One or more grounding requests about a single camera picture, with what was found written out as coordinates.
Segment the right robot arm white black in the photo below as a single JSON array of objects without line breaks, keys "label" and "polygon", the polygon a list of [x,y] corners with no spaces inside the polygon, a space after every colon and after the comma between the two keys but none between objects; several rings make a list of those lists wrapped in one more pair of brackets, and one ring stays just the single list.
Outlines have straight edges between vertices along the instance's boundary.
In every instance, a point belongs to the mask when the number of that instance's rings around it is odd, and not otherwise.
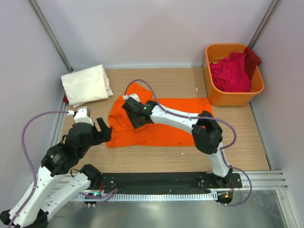
[{"label": "right robot arm white black", "polygon": [[123,95],[123,100],[122,108],[134,129],[163,124],[191,134],[195,147],[209,157],[216,186],[225,188],[231,183],[233,170],[222,151],[223,131],[210,112],[186,113],[150,100],[143,104],[137,94]]}]

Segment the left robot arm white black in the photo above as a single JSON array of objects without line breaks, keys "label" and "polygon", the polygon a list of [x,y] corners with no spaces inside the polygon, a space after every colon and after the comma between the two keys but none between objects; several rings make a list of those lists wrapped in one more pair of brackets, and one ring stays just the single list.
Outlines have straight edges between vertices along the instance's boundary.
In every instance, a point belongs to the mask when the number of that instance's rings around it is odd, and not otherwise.
[{"label": "left robot arm white black", "polygon": [[78,122],[60,142],[47,150],[36,178],[25,195],[12,209],[0,214],[1,222],[15,228],[45,228],[55,214],[75,195],[86,189],[96,190],[102,182],[101,172],[91,164],[84,165],[72,180],[52,194],[51,191],[87,151],[111,140],[112,130],[102,118],[96,124]]}]

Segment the orange t shirt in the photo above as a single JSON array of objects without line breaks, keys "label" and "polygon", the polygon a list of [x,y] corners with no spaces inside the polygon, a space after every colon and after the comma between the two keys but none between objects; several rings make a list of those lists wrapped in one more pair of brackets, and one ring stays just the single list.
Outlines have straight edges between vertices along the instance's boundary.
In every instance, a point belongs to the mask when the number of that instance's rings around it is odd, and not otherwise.
[{"label": "orange t shirt", "polygon": [[[166,107],[187,113],[213,113],[207,98],[160,98],[160,103]],[[194,146],[191,134],[163,124],[147,124],[134,129],[125,110],[124,100],[119,97],[113,104],[109,114],[109,124],[112,128],[111,141],[108,148],[140,146]]]}]

